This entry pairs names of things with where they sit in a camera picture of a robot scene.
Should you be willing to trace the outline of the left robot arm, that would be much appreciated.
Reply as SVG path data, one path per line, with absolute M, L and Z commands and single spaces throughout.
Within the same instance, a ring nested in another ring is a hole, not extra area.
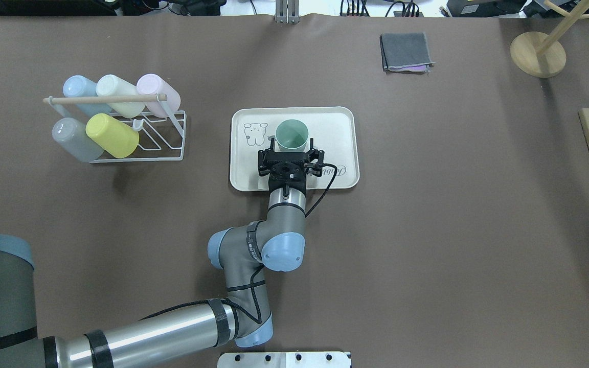
M 0 367 L 150 367 L 230 341 L 241 348 L 269 341 L 273 317 L 264 271 L 302 265 L 307 179 L 327 166 L 324 151 L 308 145 L 308 151 L 288 152 L 271 142 L 258 151 L 257 172 L 268 177 L 266 219 L 208 241 L 210 262 L 226 279 L 224 298 L 183 303 L 72 340 L 39 338 L 30 245 L 0 234 Z

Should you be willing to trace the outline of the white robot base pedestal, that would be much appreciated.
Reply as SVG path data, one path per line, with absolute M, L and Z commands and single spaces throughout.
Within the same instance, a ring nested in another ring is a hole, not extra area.
M 342 351 L 224 353 L 217 367 L 352 367 L 351 354 Z

